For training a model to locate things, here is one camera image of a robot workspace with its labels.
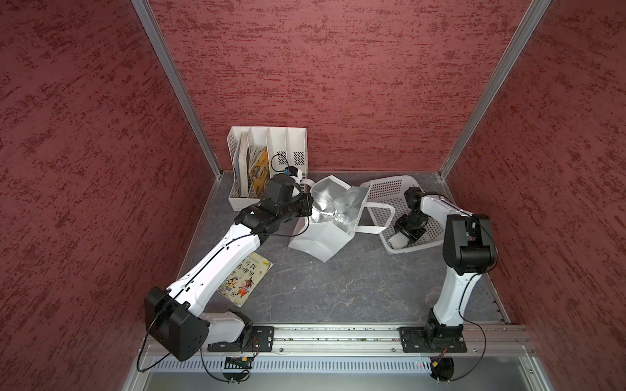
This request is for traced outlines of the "white ice pack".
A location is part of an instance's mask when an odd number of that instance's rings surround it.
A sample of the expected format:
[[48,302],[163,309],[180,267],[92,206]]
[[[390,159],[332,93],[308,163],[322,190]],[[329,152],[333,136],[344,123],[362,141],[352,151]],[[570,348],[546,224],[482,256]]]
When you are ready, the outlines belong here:
[[394,250],[405,249],[411,244],[411,240],[402,232],[398,232],[388,240],[389,245]]

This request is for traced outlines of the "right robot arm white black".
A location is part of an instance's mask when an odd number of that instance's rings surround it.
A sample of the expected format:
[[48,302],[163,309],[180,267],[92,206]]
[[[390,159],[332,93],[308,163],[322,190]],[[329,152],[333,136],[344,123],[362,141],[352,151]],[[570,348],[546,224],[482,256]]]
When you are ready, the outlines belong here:
[[492,225],[488,216],[462,210],[445,197],[424,192],[420,187],[410,187],[404,198],[409,212],[396,221],[395,235],[389,240],[395,250],[416,243],[427,233],[427,223],[435,216],[430,206],[437,204],[452,210],[443,229],[446,277],[422,332],[426,348],[441,350],[462,337],[471,293],[481,276],[497,263]]

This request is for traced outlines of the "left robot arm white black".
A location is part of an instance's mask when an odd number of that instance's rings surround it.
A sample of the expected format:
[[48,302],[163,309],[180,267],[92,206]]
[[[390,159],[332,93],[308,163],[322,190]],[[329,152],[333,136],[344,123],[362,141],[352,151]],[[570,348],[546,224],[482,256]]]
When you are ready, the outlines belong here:
[[202,345],[235,342],[246,323],[234,313],[202,314],[226,278],[283,223],[312,214],[313,197],[303,190],[303,173],[294,166],[270,178],[264,196],[244,208],[213,249],[168,288],[152,288],[143,302],[146,335],[177,360],[192,358]]

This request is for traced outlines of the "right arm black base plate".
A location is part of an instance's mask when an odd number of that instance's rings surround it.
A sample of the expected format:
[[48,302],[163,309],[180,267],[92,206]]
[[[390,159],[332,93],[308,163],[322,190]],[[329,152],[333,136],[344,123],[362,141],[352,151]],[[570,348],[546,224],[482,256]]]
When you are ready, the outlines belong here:
[[399,336],[404,353],[449,354],[467,352],[463,327],[400,327]]

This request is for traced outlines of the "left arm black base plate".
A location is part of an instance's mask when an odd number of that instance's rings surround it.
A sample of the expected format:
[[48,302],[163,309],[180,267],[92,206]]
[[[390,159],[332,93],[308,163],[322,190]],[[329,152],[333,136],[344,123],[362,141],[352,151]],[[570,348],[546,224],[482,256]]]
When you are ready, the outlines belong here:
[[235,342],[208,344],[208,352],[267,353],[272,351],[275,328],[272,326],[247,326]]

